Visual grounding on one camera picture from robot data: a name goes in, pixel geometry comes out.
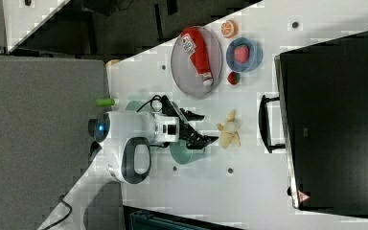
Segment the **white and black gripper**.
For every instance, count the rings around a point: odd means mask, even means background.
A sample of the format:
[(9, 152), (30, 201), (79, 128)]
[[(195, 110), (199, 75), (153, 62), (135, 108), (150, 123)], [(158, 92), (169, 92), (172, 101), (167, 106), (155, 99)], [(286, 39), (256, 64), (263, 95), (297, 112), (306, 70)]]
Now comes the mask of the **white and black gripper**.
[(160, 99), (162, 104), (159, 112), (152, 114), (155, 122), (155, 141), (160, 143), (175, 143), (185, 140), (189, 150), (202, 150), (217, 141), (217, 136), (201, 135), (188, 122), (202, 121), (205, 116), (190, 110), (180, 109), (167, 96)]

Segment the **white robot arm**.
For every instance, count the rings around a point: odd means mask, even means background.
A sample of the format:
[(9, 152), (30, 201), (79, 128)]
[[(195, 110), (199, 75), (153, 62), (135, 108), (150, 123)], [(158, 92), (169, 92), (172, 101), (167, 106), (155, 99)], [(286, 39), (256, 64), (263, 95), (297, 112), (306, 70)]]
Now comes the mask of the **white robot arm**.
[(108, 158), (107, 167), (115, 180), (139, 184), (150, 174), (150, 169), (139, 172), (135, 166), (135, 153), (143, 146), (147, 153), (153, 147), (183, 146), (187, 150), (202, 150), (217, 141), (216, 136), (202, 135), (191, 125), (201, 121), (202, 115), (178, 107), (167, 96), (156, 95), (153, 101), (161, 103), (159, 111), (108, 111), (88, 123), (91, 137)]

